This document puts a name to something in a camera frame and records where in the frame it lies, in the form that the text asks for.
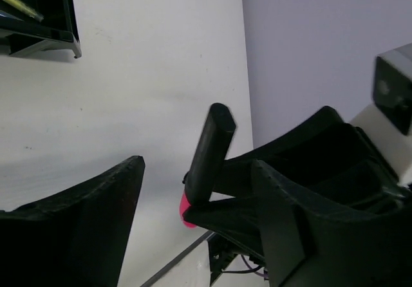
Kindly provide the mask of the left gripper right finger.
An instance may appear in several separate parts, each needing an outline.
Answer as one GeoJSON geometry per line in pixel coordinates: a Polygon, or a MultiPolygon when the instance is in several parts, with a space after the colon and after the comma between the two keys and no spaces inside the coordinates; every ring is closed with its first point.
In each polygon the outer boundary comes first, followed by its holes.
{"type": "Polygon", "coordinates": [[[411,205],[375,214],[251,168],[271,286],[410,286],[411,205]]]}

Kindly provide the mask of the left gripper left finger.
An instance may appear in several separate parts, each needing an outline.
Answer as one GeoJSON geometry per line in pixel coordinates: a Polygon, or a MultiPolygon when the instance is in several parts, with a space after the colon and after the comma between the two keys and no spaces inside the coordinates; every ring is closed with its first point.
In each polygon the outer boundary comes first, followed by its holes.
{"type": "Polygon", "coordinates": [[[116,286],[145,162],[132,156],[59,193],[1,212],[2,286],[116,286]]]}

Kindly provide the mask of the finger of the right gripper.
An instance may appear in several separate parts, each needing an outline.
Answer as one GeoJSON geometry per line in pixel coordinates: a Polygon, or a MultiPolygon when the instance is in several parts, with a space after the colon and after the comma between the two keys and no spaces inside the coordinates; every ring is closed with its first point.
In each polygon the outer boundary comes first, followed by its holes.
{"type": "Polygon", "coordinates": [[[229,198],[192,205],[183,212],[183,220],[219,234],[265,264],[256,198],[229,198]]]}
{"type": "Polygon", "coordinates": [[[251,165],[261,160],[293,182],[334,202],[361,208],[384,197],[402,199],[398,176],[360,128],[322,107],[283,136],[224,162],[213,191],[252,194],[251,165]]]}

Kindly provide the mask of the pink highlighter marker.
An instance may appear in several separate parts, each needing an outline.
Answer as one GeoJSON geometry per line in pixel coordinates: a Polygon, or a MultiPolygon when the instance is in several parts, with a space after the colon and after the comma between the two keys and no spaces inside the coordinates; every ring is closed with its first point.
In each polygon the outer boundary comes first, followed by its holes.
{"type": "Polygon", "coordinates": [[[214,187],[214,179],[220,172],[236,123],[230,109],[222,103],[213,103],[207,113],[189,171],[183,179],[185,185],[179,213],[191,206],[207,203],[214,187]]]}

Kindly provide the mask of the yellow thin pen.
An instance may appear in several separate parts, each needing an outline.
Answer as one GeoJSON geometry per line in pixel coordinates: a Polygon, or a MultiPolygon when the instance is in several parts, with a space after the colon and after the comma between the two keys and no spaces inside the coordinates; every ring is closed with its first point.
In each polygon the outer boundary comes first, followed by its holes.
{"type": "Polygon", "coordinates": [[[10,5],[11,7],[17,9],[18,11],[22,12],[23,14],[27,15],[28,17],[31,17],[35,19],[36,21],[39,21],[40,23],[44,19],[44,16],[42,14],[40,14],[37,10],[35,10],[31,6],[28,6],[26,3],[24,3],[21,0],[2,0],[2,1],[10,5]]]}

